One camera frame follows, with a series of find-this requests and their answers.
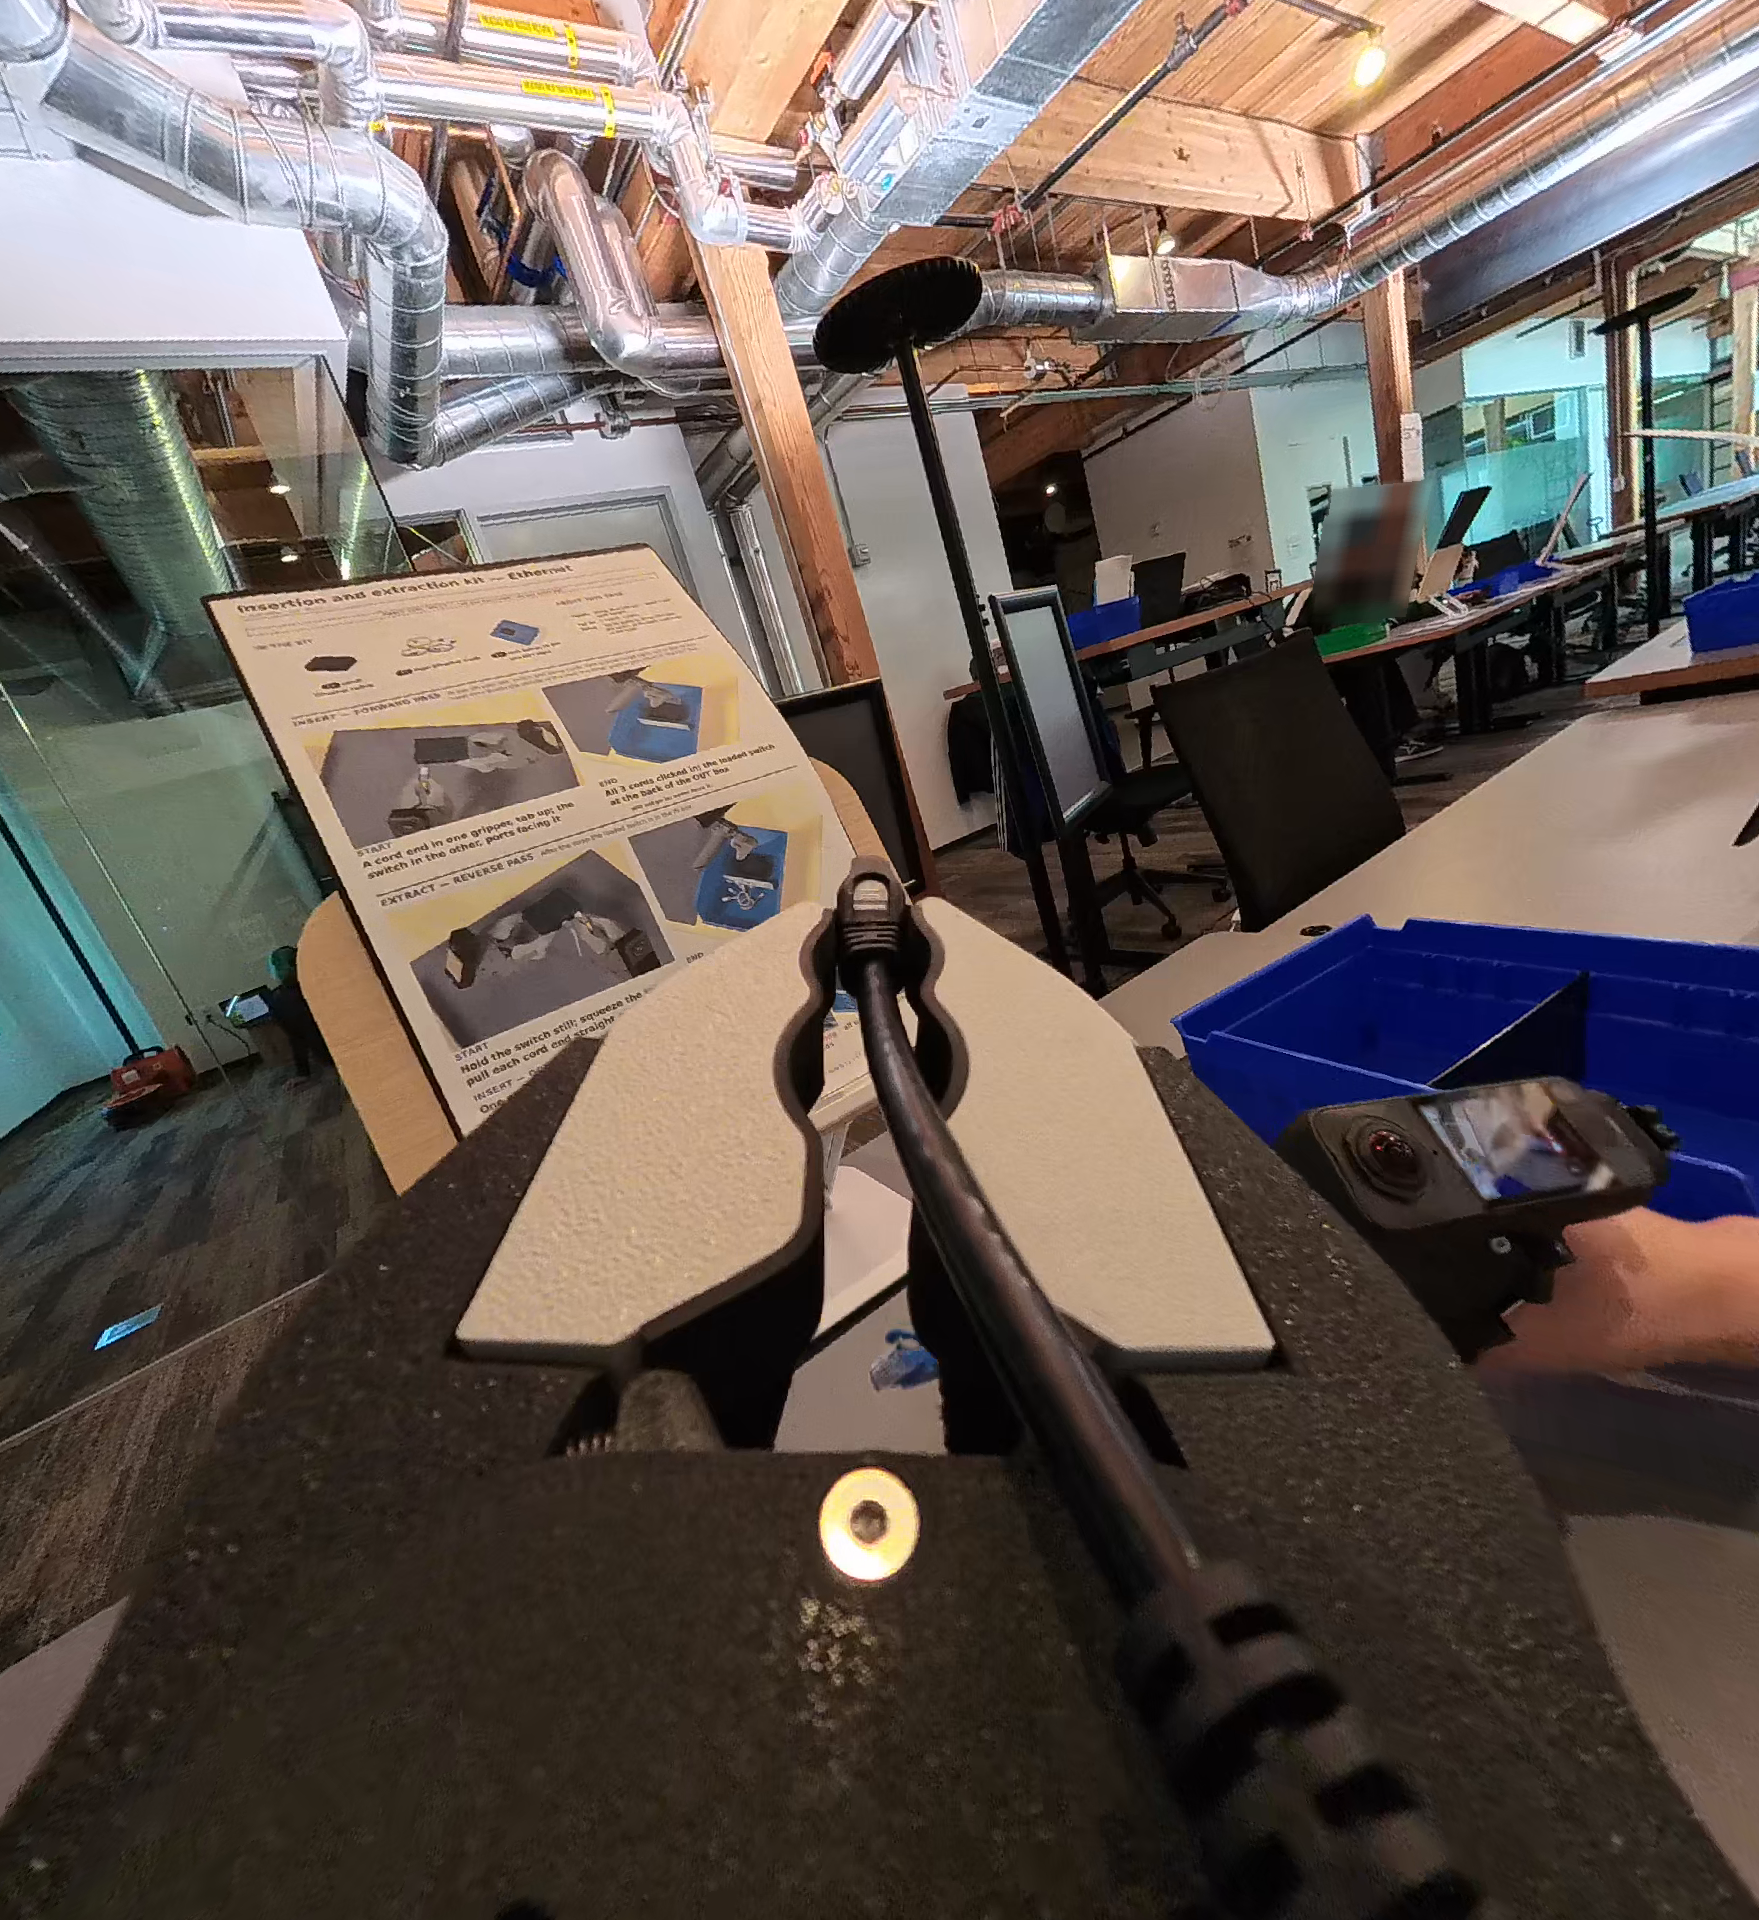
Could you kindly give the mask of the wooden pillar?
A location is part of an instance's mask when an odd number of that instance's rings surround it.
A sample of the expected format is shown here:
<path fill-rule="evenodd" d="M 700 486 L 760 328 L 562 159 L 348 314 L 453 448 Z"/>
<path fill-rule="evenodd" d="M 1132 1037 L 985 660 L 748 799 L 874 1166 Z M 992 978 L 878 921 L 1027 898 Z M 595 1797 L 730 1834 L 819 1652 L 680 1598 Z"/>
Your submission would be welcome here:
<path fill-rule="evenodd" d="M 881 675 L 809 399 L 760 248 L 691 242 L 787 574 L 830 683 Z"/>

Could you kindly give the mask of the person's right hand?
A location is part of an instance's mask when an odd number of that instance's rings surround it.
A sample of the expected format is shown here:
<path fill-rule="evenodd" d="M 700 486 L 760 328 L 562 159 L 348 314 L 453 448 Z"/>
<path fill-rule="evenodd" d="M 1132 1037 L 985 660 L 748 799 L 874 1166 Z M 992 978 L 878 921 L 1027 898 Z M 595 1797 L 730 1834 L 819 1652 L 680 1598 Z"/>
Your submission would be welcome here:
<path fill-rule="evenodd" d="M 1759 1372 L 1759 1216 L 1632 1211 L 1568 1229 L 1544 1306 L 1510 1314 L 1490 1374 L 1625 1378 L 1666 1366 Z"/>

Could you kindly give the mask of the small red object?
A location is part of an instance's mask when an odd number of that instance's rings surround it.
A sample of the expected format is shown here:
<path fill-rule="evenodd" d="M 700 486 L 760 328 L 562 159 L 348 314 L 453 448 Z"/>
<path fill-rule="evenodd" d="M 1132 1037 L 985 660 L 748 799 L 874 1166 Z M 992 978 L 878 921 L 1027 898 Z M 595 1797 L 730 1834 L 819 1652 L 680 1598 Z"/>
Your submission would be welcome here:
<path fill-rule="evenodd" d="M 195 1081 L 194 1064 L 182 1046 L 139 1049 L 111 1070 L 101 1118 L 114 1131 L 145 1125 L 190 1097 Z"/>

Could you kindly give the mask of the printed instruction poster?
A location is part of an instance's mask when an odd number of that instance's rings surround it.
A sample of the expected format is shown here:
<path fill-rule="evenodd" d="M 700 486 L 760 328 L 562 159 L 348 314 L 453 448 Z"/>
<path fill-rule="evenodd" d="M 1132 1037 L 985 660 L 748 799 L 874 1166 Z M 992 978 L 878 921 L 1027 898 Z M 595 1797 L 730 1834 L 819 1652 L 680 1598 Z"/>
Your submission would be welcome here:
<path fill-rule="evenodd" d="M 646 544 L 206 601 L 458 1137 L 854 860 Z"/>

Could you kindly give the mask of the silver ventilation duct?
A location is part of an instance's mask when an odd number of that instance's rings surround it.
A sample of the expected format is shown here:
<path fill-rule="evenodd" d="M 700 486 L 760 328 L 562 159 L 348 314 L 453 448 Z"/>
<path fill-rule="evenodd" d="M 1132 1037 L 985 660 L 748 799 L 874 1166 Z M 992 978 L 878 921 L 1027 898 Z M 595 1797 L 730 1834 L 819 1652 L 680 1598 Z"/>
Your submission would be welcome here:
<path fill-rule="evenodd" d="M 670 399 L 724 369 L 742 333 L 718 306 L 651 302 L 630 233 L 575 159 L 536 147 L 523 188 L 572 287 L 572 321 L 532 309 L 446 313 L 449 230 L 425 180 L 386 142 L 394 112 L 453 128 L 635 145 L 699 252 L 779 252 L 777 371 L 819 363 L 825 313 L 894 228 L 933 228 L 1051 107 L 1136 5 L 872 5 L 846 48 L 862 107 L 819 134 L 825 168 L 791 204 L 753 198 L 742 136 L 712 131 L 644 36 L 568 16 L 463 5 L 468 60 L 430 60 L 399 5 L 0 5 L 0 109 L 31 147 L 111 161 L 248 228 L 288 228 L 361 265 L 366 443 L 436 468 L 558 415 L 598 368 Z"/>

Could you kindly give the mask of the black pole with round top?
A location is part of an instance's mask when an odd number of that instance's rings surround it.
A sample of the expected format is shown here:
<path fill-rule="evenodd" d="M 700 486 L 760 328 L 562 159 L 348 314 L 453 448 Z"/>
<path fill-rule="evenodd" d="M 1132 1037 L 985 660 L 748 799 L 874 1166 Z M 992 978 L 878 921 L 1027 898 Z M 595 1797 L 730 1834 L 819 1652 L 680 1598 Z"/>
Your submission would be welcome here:
<path fill-rule="evenodd" d="M 956 498 L 949 481 L 939 428 L 921 373 L 921 351 L 954 338 L 977 317 L 982 274 L 956 255 L 908 260 L 844 292 L 819 318 L 816 351 L 830 371 L 867 375 L 894 365 L 926 474 L 939 537 L 961 608 L 972 679 L 985 702 L 1000 774 L 1000 795 L 1042 923 L 1045 952 L 1057 972 L 1072 963 L 1061 932 L 1056 891 L 1042 852 L 1042 838 L 1026 804 L 1026 783 L 1007 702 L 999 689 L 1000 669 L 990 654 L 982 601 L 968 560 Z"/>

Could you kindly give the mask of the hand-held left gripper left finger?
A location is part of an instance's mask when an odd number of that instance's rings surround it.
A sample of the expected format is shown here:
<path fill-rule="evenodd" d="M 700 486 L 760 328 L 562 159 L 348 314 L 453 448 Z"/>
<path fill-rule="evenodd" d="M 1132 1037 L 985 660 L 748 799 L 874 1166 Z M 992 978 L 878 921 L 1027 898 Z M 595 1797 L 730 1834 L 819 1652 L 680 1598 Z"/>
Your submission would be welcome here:
<path fill-rule="evenodd" d="M 674 971 L 604 1037 L 460 1351 L 615 1368 L 823 1257 L 823 905 Z"/>

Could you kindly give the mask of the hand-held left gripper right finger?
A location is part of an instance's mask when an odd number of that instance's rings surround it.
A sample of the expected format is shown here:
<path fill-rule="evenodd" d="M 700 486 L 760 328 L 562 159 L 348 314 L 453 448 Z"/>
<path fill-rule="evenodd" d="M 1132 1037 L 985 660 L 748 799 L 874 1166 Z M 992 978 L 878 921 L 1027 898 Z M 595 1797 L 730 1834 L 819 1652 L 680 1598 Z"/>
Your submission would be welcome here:
<path fill-rule="evenodd" d="M 924 1070 L 1033 1278 L 1119 1374 L 1250 1372 L 1276 1337 L 1130 1034 L 1063 972 L 947 900 Z"/>

